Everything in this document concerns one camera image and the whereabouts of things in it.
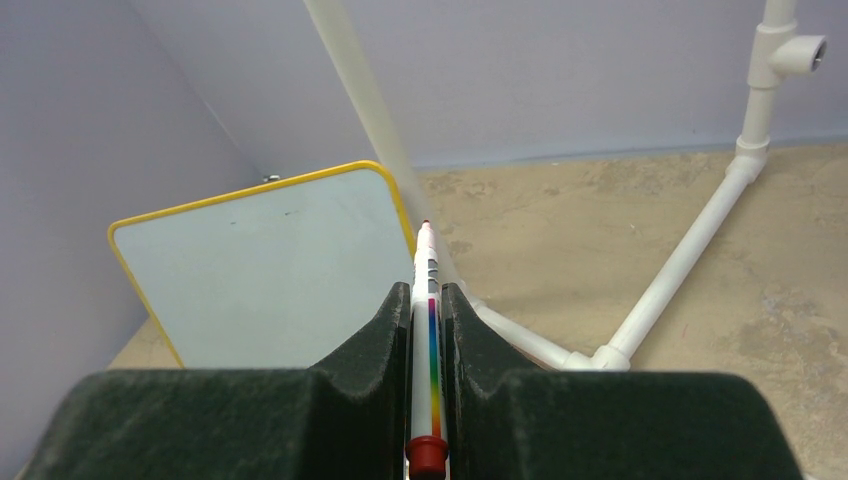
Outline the white vertical pole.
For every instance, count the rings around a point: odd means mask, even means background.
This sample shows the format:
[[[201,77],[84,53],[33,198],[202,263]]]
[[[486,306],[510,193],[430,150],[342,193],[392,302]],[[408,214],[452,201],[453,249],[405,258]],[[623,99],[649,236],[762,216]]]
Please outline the white vertical pole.
[[[350,17],[340,1],[306,1],[309,16],[379,162],[393,175],[413,223],[436,220]]]

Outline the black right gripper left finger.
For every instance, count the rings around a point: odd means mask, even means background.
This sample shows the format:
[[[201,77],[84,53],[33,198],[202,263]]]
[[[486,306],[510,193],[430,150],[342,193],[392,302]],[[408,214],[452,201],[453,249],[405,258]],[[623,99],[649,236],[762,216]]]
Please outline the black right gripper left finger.
[[[77,383],[28,479],[399,479],[410,288],[305,369],[116,369]]]

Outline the white PVC pipe frame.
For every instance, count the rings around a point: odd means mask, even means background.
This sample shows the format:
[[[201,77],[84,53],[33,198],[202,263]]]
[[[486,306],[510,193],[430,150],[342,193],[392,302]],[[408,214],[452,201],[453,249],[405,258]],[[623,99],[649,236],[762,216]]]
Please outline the white PVC pipe frame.
[[[786,78],[809,75],[827,49],[823,35],[798,32],[797,4],[768,0],[756,27],[747,74],[749,93],[735,155],[711,198],[611,339],[592,355],[569,351],[472,297],[477,315],[524,354],[554,370],[626,371],[631,359],[684,283],[746,188],[763,171],[771,145],[777,91]]]

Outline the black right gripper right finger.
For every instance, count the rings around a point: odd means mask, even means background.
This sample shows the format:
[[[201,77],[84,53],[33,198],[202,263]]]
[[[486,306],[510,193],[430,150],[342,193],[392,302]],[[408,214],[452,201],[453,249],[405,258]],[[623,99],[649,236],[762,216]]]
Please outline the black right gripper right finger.
[[[770,406],[720,372],[552,371],[442,291],[456,479],[798,479]]]

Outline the yellow framed whiteboard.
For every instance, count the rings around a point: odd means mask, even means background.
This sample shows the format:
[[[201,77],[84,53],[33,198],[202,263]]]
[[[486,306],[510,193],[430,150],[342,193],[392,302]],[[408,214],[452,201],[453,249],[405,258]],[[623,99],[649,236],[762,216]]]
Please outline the yellow framed whiteboard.
[[[368,160],[120,220],[108,238],[190,369],[311,366],[413,273],[399,189]]]

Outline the red whiteboard marker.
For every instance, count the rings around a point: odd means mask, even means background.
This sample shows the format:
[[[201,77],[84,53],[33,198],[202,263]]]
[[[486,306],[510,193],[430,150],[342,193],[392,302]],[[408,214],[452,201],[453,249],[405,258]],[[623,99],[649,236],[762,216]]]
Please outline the red whiteboard marker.
[[[441,355],[441,284],[436,235],[424,221],[417,235],[411,288],[410,479],[444,479],[449,446]]]

